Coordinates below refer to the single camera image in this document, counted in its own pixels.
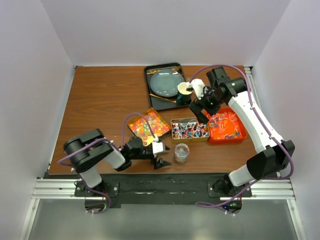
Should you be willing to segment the clear glass jar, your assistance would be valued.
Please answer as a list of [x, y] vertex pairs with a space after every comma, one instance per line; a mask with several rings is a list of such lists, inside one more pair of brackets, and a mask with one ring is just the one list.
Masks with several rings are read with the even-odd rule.
[[189, 156], [190, 149], [188, 145], [184, 143], [179, 143], [175, 146], [174, 150], [174, 160], [178, 164], [184, 164]]

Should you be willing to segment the orange tray of lollipops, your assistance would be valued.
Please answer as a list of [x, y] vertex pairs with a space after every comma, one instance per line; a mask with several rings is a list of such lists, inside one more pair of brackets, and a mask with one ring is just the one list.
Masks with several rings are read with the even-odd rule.
[[212, 116], [206, 112], [205, 116], [209, 119], [208, 142], [212, 145], [239, 144], [248, 136], [244, 124], [230, 107], [223, 107]]

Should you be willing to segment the gold tin of gummy candies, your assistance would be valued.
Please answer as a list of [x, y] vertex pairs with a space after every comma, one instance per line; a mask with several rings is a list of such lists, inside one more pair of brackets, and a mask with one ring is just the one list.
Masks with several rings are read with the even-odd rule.
[[134, 136], [142, 140], [143, 146], [146, 147], [154, 141], [152, 133], [160, 139], [171, 132], [170, 125], [154, 108], [148, 109], [142, 115], [144, 118], [138, 116], [131, 120], [127, 126]]

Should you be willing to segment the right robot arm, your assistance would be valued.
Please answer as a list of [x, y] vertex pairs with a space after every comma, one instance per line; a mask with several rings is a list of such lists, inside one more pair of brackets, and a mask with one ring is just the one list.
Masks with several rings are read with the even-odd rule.
[[209, 121], [202, 111], [213, 116], [222, 104], [226, 104], [236, 113], [253, 142], [256, 155], [213, 185], [215, 191], [233, 197], [241, 187], [261, 179], [273, 180], [273, 174], [287, 167], [290, 172], [285, 179], [290, 178], [294, 172], [292, 155], [295, 145], [291, 140], [284, 140], [268, 122], [256, 103], [246, 75], [243, 73], [241, 77], [231, 79], [225, 68], [226, 65], [208, 66], [209, 85], [193, 76], [187, 89], [195, 94], [189, 109], [200, 123]]

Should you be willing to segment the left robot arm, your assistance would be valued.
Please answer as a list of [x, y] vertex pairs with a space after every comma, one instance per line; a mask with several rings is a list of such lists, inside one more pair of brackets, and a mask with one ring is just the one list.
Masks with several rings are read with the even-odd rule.
[[155, 170], [170, 166], [159, 155], [170, 148], [159, 138], [147, 146], [141, 138], [133, 136], [121, 147], [116, 147], [98, 128], [73, 137], [63, 145], [66, 156], [58, 161], [61, 166], [69, 166], [80, 176], [83, 185], [92, 196], [105, 195], [107, 188], [99, 174], [97, 164], [104, 160], [114, 170], [121, 172], [132, 166], [133, 160], [150, 160]]

